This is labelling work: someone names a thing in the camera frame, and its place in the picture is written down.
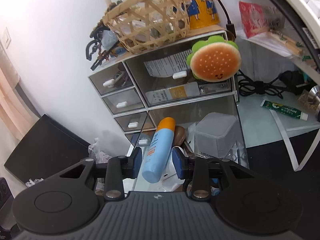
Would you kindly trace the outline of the blue sunscreen bottle orange cap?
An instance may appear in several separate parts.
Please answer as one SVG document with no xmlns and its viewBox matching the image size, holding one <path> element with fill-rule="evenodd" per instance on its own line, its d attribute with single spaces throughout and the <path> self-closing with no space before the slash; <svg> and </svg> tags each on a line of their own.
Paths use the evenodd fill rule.
<svg viewBox="0 0 320 240">
<path fill-rule="evenodd" d="M 157 126 L 142 170 L 143 178 L 149 183 L 157 183 L 161 179 L 171 151 L 175 125 L 174 118 L 166 117 Z"/>
</svg>

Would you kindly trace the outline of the clear large bottom drawer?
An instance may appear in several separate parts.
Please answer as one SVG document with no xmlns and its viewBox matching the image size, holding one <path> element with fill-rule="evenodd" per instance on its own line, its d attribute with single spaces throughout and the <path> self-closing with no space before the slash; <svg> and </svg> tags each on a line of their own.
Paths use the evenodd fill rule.
<svg viewBox="0 0 320 240">
<path fill-rule="evenodd" d="M 186 155 L 196 155 L 197 157 L 210 158 L 213 156 L 199 152 L 195 146 L 195 127 L 209 113 L 223 113 L 233 115 L 239 122 L 239 130 L 241 134 L 238 140 L 233 145 L 226 157 L 222 159 L 230 159 L 239 165 L 248 168 L 248 158 L 245 148 L 244 136 L 239 119 L 239 113 L 236 106 L 236 101 L 233 96 L 226 96 L 217 99 L 209 99 L 206 101 L 198 101 L 189 104 L 170 106 L 151 110 L 147 114 L 146 121 L 140 133 L 134 135 L 131 139 L 135 147 L 142 149 L 142 165 L 138 177 L 133 183 L 133 191 L 153 191 L 153 192 L 168 192 L 175 191 L 182 186 L 183 181 L 178 179 L 172 163 L 172 157 L 169 157 L 169 163 L 165 168 L 164 173 L 159 182 L 149 183 L 142 176 L 142 170 L 145 163 L 145 155 L 149 150 L 153 135 L 159 122 L 165 117 L 172 117 L 176 121 L 176 125 L 184 128 L 185 141 L 181 143 L 180 148 L 184 150 Z M 154 121 L 155 128 L 147 128 L 147 120 Z"/>
</svg>

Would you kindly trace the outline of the white drawer organizer cabinet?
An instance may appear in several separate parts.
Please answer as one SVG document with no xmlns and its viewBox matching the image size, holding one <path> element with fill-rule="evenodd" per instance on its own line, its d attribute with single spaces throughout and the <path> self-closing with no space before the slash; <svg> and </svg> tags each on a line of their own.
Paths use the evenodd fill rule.
<svg viewBox="0 0 320 240">
<path fill-rule="evenodd" d="M 140 132 L 156 129 L 157 109 L 238 97 L 234 77 L 209 83 L 196 79 L 186 64 L 192 46 L 211 36 L 228 38 L 223 29 L 202 28 L 162 48 L 112 58 L 88 77 L 132 146 L 137 144 Z"/>
</svg>

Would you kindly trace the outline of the grey square box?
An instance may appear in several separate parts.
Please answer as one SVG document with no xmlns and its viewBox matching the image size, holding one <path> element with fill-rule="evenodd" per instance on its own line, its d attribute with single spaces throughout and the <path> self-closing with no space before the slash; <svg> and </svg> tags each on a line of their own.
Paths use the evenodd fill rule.
<svg viewBox="0 0 320 240">
<path fill-rule="evenodd" d="M 196 125 L 195 146 L 199 152 L 221 159 L 227 156 L 240 134 L 235 116 L 212 112 Z"/>
</svg>

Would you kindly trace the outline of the black box on floor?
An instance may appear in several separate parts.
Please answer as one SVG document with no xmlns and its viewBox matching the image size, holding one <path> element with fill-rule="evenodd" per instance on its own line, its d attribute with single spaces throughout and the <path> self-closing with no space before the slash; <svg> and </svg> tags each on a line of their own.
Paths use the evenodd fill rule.
<svg viewBox="0 0 320 240">
<path fill-rule="evenodd" d="M 18 143 L 4 167 L 22 183 L 46 179 L 88 157 L 89 145 L 45 114 Z"/>
</svg>

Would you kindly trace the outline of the hamburger plush toy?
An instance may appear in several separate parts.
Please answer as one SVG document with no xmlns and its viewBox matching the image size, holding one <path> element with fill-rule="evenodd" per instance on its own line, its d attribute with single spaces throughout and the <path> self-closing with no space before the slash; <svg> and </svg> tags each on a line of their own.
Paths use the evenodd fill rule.
<svg viewBox="0 0 320 240">
<path fill-rule="evenodd" d="M 233 41 L 214 35 L 197 41 L 187 56 L 186 64 L 193 76 L 207 82 L 222 82 L 233 77 L 241 66 L 241 55 Z"/>
</svg>

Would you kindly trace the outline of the green toothpaste tube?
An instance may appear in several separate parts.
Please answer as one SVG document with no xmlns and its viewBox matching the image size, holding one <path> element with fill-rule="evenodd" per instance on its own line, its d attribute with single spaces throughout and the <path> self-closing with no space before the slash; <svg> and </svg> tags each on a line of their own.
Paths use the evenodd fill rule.
<svg viewBox="0 0 320 240">
<path fill-rule="evenodd" d="M 290 107 L 287 105 L 282 105 L 276 102 L 271 102 L 268 100 L 263 100 L 261 102 L 261 107 L 267 108 L 269 110 L 273 110 L 276 112 L 279 112 L 285 116 L 290 116 L 292 118 L 295 119 L 299 119 L 299 120 L 304 120 L 307 121 L 308 120 L 308 114 L 304 113 L 303 111 L 300 111 L 294 107 Z"/>
</svg>

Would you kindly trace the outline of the pile of hair claw clips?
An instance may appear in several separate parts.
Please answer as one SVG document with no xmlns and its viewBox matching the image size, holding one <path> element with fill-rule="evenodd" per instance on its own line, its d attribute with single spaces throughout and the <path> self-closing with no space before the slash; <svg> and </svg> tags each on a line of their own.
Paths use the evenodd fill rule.
<svg viewBox="0 0 320 240">
<path fill-rule="evenodd" d="M 91 70 L 96 70 L 104 61 L 110 57 L 118 57 L 127 52 L 119 41 L 115 32 L 100 20 L 93 28 L 89 37 L 92 39 L 86 46 L 86 59 L 92 61 L 92 57 L 97 53 L 97 59 L 91 66 Z"/>
</svg>

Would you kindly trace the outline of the white metal laptop stand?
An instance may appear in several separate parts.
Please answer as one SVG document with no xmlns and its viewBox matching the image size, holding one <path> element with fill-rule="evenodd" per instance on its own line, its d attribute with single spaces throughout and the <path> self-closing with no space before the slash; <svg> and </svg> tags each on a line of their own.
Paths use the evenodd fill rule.
<svg viewBox="0 0 320 240">
<path fill-rule="evenodd" d="M 247 147 L 282 142 L 292 169 L 301 171 L 319 146 L 319 81 L 310 67 L 278 40 L 237 31 L 242 65 L 238 110 Z"/>
</svg>

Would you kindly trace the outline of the yellow cartoon pen cup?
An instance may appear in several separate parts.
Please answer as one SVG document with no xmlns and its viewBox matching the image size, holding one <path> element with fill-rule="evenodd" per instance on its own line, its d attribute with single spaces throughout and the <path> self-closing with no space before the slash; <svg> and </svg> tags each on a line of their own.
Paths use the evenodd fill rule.
<svg viewBox="0 0 320 240">
<path fill-rule="evenodd" d="M 220 23 L 215 0 L 184 0 L 190 29 L 199 29 Z"/>
</svg>

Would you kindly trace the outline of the woven bamboo basket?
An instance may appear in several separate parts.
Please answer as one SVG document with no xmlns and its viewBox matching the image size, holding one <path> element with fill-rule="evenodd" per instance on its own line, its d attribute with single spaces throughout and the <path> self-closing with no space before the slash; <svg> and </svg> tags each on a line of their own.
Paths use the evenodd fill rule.
<svg viewBox="0 0 320 240">
<path fill-rule="evenodd" d="M 190 29 L 184 0 L 125 0 L 102 20 L 133 54 L 185 38 Z"/>
</svg>

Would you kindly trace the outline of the red snack packet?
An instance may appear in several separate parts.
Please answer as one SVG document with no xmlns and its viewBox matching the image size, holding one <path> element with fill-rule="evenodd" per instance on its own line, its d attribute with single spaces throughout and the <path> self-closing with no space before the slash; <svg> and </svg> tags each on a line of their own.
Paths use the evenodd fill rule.
<svg viewBox="0 0 320 240">
<path fill-rule="evenodd" d="M 247 38 L 284 27 L 285 17 L 275 7 L 239 1 L 242 27 Z"/>
</svg>

